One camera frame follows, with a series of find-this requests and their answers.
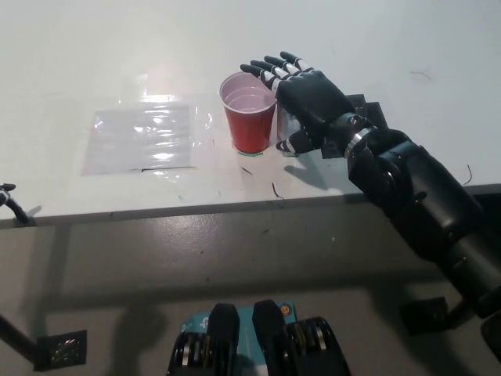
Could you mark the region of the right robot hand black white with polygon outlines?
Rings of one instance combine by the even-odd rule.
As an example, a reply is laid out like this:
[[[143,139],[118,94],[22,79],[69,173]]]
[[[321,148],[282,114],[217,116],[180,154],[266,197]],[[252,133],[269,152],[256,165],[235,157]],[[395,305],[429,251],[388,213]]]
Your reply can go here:
[[[320,70],[282,51],[242,64],[244,73],[258,78],[277,103],[294,116],[301,129],[276,144],[284,154],[306,154],[328,147],[343,156],[366,121],[347,96]]]

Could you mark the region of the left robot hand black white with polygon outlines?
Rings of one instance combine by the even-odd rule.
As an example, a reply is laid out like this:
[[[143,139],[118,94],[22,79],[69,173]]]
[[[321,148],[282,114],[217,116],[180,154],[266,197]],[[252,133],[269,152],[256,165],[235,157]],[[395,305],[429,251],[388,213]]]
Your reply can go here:
[[[17,202],[12,198],[11,196],[11,191],[16,189],[16,184],[13,183],[3,183],[0,186],[0,191],[1,191],[1,206],[6,206],[9,208],[13,214],[15,215],[16,219],[18,222],[22,224],[28,224],[29,223],[29,217],[27,216],[27,213],[22,209],[22,207],[17,204]]]

